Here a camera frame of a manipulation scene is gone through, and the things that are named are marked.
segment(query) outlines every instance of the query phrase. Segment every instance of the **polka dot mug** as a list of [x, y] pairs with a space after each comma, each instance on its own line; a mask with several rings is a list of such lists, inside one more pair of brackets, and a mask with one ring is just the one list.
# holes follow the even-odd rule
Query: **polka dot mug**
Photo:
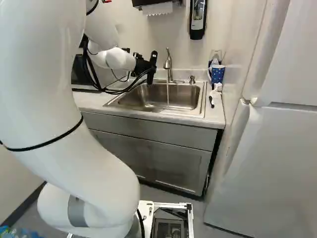
[[209, 73], [211, 74], [211, 83], [222, 83], [224, 70], [224, 65], [212, 64], [209, 68]]

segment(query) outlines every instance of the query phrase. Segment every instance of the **gray countertop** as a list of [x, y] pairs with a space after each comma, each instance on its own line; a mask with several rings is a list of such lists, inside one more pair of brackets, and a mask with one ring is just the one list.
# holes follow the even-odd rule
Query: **gray countertop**
[[213, 98], [215, 107], [212, 109], [208, 99], [210, 91], [211, 85], [210, 83], [207, 83], [206, 110], [204, 118], [183, 117], [180, 115], [168, 115], [161, 113], [120, 109], [114, 107], [103, 107], [104, 104], [117, 97], [117, 95], [111, 95], [107, 93], [73, 92], [73, 96], [77, 106], [82, 112], [99, 113], [136, 119], [147, 119], [214, 129], [224, 129], [225, 118], [221, 95], [214, 95]]

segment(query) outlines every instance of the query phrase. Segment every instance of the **floor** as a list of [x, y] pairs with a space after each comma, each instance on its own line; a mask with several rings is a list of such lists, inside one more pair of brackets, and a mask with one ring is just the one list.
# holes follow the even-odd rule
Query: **floor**
[[[141, 185], [141, 199], [156, 202], [191, 202], [194, 208], [194, 236], [195, 238], [239, 238], [212, 227], [206, 226], [203, 223], [203, 214], [205, 205], [203, 202], [192, 200], [180, 195], [175, 195], [146, 185]], [[45, 238], [66, 238], [67, 234], [55, 230], [48, 226], [40, 218], [36, 204], [33, 204], [29, 210], [17, 221], [16, 228], [25, 228], [32, 231], [37, 231]]]

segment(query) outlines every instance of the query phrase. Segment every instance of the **paper towel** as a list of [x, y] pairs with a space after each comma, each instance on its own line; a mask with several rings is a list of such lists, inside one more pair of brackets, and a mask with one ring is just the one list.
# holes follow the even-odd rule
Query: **paper towel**
[[169, 14], [173, 12], [173, 3], [163, 2], [158, 4], [151, 4], [142, 7], [143, 14], [146, 16]]

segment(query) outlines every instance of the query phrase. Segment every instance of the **stainless steel sink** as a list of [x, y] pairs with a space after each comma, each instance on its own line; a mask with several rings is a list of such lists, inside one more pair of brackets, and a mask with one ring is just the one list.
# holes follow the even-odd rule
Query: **stainless steel sink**
[[161, 81], [146, 83], [122, 94], [105, 104], [105, 107], [116, 107], [143, 112], [176, 114], [182, 116], [204, 117], [206, 90], [203, 82], [195, 85], [187, 83], [169, 83]]

